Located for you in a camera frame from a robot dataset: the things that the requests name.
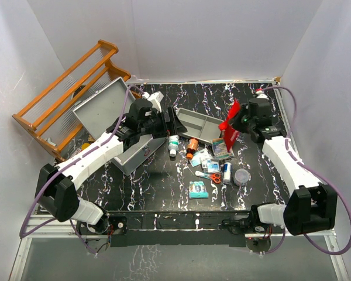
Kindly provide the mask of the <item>red first aid kit pouch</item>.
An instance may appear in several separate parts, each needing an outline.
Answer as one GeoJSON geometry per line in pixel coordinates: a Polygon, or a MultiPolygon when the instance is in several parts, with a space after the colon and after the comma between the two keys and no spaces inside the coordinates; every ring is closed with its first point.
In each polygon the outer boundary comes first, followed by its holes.
{"type": "Polygon", "coordinates": [[[230,151],[230,149],[234,145],[236,138],[239,134],[239,132],[235,130],[230,124],[230,121],[233,121],[233,118],[236,116],[239,110],[240,110],[240,104],[238,100],[234,100],[232,106],[228,111],[227,118],[218,125],[219,130],[223,132],[223,140],[225,142],[225,145],[228,151],[230,151]]]}

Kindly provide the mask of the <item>green gauze packet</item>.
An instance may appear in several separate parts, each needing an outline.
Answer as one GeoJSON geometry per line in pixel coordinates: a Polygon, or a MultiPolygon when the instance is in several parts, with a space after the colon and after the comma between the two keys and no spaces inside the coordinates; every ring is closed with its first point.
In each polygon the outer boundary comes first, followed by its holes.
{"type": "Polygon", "coordinates": [[[228,150],[223,138],[212,140],[212,151],[216,160],[226,160],[235,157],[233,150],[228,150]]]}

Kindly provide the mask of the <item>small blue bandage packet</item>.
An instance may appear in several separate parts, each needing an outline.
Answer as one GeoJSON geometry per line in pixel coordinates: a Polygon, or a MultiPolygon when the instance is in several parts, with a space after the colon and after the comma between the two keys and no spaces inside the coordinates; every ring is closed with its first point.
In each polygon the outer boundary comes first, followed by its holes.
{"type": "Polygon", "coordinates": [[[204,173],[215,174],[220,172],[219,162],[213,161],[211,159],[206,159],[201,162],[202,169],[204,173]]]}

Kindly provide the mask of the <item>teal packet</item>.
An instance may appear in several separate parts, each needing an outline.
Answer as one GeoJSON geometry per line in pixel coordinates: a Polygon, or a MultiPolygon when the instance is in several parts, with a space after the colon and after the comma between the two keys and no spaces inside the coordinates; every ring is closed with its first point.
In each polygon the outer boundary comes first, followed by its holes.
{"type": "Polygon", "coordinates": [[[189,199],[208,198],[209,193],[203,181],[191,181],[188,188],[189,199]]]}

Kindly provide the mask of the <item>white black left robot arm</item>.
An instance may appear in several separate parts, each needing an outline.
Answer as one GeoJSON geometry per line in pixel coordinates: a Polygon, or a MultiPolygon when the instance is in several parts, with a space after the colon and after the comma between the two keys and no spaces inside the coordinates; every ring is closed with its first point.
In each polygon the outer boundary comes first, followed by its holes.
{"type": "Polygon", "coordinates": [[[84,222],[101,234],[109,227],[109,214],[97,204],[80,198],[77,190],[90,175],[111,159],[137,144],[141,136],[164,138],[187,131],[173,107],[164,113],[153,102],[136,99],[127,113],[116,121],[88,148],[55,166],[47,164],[39,173],[35,202],[57,221],[84,222]]]}

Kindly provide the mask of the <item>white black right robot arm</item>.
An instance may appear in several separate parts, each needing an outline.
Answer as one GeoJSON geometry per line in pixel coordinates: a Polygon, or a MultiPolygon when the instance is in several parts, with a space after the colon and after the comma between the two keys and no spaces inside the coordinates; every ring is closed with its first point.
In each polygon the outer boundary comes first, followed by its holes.
{"type": "Polygon", "coordinates": [[[263,232],[269,225],[286,228],[292,235],[332,229],[335,225],[337,193],[311,172],[290,145],[284,131],[272,123],[271,103],[252,98],[246,104],[235,101],[229,110],[225,141],[248,133],[273,163],[290,192],[286,205],[262,203],[251,208],[249,225],[263,232]]]}

